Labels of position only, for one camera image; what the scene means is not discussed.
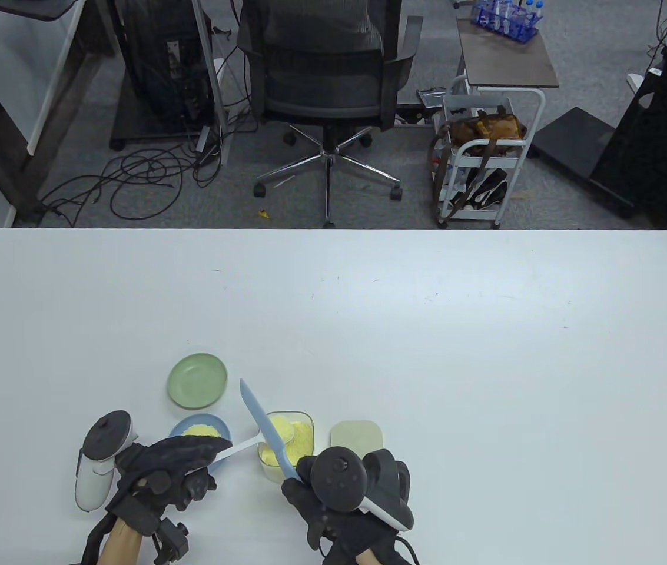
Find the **blue bowl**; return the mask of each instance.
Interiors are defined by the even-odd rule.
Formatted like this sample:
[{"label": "blue bowl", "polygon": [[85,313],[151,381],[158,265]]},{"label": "blue bowl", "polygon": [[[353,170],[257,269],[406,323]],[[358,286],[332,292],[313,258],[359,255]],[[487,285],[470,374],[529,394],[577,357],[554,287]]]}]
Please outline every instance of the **blue bowl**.
[{"label": "blue bowl", "polygon": [[[223,439],[228,439],[228,441],[231,441],[231,433],[228,430],[228,426],[226,425],[226,422],[223,422],[219,417],[213,416],[212,414],[193,414],[193,416],[189,416],[184,418],[181,422],[177,423],[177,425],[174,426],[174,429],[171,430],[171,433],[169,433],[170,438],[175,438],[176,436],[180,436],[185,431],[187,431],[190,426],[194,426],[196,424],[205,424],[205,426],[212,426],[216,430],[218,430],[218,433],[220,433],[221,437]],[[216,469],[218,469],[220,466],[223,465],[223,461],[218,461],[218,463],[213,463],[212,465],[208,466],[207,470],[209,473],[213,473]]]}]

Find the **brown bag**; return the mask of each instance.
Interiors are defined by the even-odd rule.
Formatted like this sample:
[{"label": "brown bag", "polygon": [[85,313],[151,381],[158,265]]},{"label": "brown bag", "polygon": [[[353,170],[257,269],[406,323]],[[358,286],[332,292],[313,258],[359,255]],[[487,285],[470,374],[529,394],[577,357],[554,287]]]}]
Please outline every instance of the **brown bag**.
[{"label": "brown bag", "polygon": [[443,124],[435,137],[433,137],[432,142],[430,142],[430,148],[427,150],[427,164],[432,177],[435,146],[440,140],[445,142],[435,176],[430,179],[433,183],[433,202],[436,205],[438,204],[441,188],[443,188],[443,183],[446,180],[446,170],[448,170],[449,158],[451,157],[451,147],[447,142],[449,133],[451,134],[450,145],[457,149],[465,143],[476,139],[489,140],[487,145],[477,145],[467,151],[468,154],[475,157],[482,156],[482,161],[472,182],[467,186],[467,190],[456,194],[452,199],[452,207],[449,212],[450,218],[456,210],[462,209],[472,194],[475,183],[480,181],[484,176],[487,161],[491,157],[502,157],[517,149],[508,145],[498,146],[497,142],[500,139],[524,139],[524,136],[527,135],[527,128],[516,116],[507,113],[506,108],[503,106],[498,106],[497,114],[487,114],[484,111],[479,111],[476,117]]}]

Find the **gray carpet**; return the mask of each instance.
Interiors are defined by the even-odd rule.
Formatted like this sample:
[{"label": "gray carpet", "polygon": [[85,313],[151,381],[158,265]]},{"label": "gray carpet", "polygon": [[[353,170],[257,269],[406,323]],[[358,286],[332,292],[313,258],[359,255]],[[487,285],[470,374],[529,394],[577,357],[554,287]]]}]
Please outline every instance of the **gray carpet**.
[{"label": "gray carpet", "polygon": [[[542,24],[561,88],[548,91],[543,125],[572,106],[616,125],[632,94],[627,72],[643,72],[646,47],[654,43],[658,2],[645,0],[552,0],[546,5]],[[228,2],[207,0],[207,13],[214,25],[235,29]],[[454,76],[460,56],[455,25],[456,12],[449,0],[404,0],[403,16],[424,17],[419,53],[412,67],[401,101],[414,99],[417,88],[444,86]],[[223,53],[232,43],[217,40]],[[241,78],[237,52],[230,59],[231,70]],[[115,115],[118,88],[123,76],[120,61],[105,61],[91,83],[84,104],[59,148],[58,158],[41,194],[76,175],[99,174],[116,154],[108,149]],[[237,100],[239,89],[229,74],[223,78],[225,100]],[[515,97],[515,110],[522,121],[530,121],[530,101]],[[293,161],[311,146],[304,140],[290,148],[280,142],[282,124],[267,124],[257,134],[236,135],[231,140],[227,164],[213,183],[199,188],[185,175],[177,203],[158,217],[145,221],[116,218],[109,210],[111,187],[96,204],[91,202],[79,216],[80,227],[150,228],[314,228],[323,220],[323,180],[319,173],[299,175],[279,188],[269,188],[266,199],[255,199],[252,186],[256,175]],[[373,178],[352,177],[349,168],[337,164],[334,177],[333,214],[341,228],[434,228],[429,204],[424,155],[429,129],[395,128],[374,136],[370,148],[353,146],[351,153],[363,161],[401,178],[401,202],[388,198],[389,187]],[[138,147],[128,147],[125,151]],[[70,197],[85,188],[78,181],[58,191]],[[121,191],[117,209],[124,215],[147,215],[172,198],[164,187],[136,187]],[[265,210],[270,219],[258,212]],[[65,226],[66,221],[49,214],[44,227]],[[453,222],[453,228],[487,228],[487,223]],[[527,160],[517,183],[502,228],[622,229],[648,227],[645,219],[624,221],[592,196],[544,164]]]}]

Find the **hand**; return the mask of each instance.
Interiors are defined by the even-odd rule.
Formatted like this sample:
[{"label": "hand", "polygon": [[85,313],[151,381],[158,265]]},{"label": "hand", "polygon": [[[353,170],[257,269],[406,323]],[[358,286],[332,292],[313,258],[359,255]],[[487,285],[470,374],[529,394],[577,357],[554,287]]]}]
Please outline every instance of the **hand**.
[{"label": "hand", "polygon": [[393,547],[397,530],[372,514],[359,510],[341,513],[327,508],[310,486],[310,471],[315,457],[303,457],[296,466],[301,482],[287,479],[281,491],[307,522],[307,543],[320,549],[320,538],[333,541],[323,565],[350,565],[357,556],[372,549],[381,565],[408,565]]},{"label": "hand", "polygon": [[107,514],[88,536],[81,565],[96,565],[102,539],[112,531],[117,517],[140,536],[150,536],[161,524],[166,506],[173,504],[183,511],[191,501],[215,490],[207,466],[229,447],[231,442],[222,438],[178,436],[149,447],[132,444],[117,455],[118,490],[105,506]]},{"label": "hand", "polygon": [[121,479],[116,495],[105,508],[112,511],[132,494],[157,516],[169,504],[183,511],[191,501],[202,500],[206,492],[215,490],[215,479],[207,466],[218,452],[229,447],[230,441],[209,436],[166,438],[149,447],[133,444],[116,457]]}]

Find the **white vr controller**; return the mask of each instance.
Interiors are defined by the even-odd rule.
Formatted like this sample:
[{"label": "white vr controller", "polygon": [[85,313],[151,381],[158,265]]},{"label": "white vr controller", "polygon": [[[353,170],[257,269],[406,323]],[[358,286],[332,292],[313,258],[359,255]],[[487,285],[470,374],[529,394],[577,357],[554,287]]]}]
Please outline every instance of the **white vr controller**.
[{"label": "white vr controller", "polygon": [[91,512],[104,505],[113,483],[115,457],[137,440],[130,415],[117,410],[90,428],[77,461],[74,498],[80,510]]}]

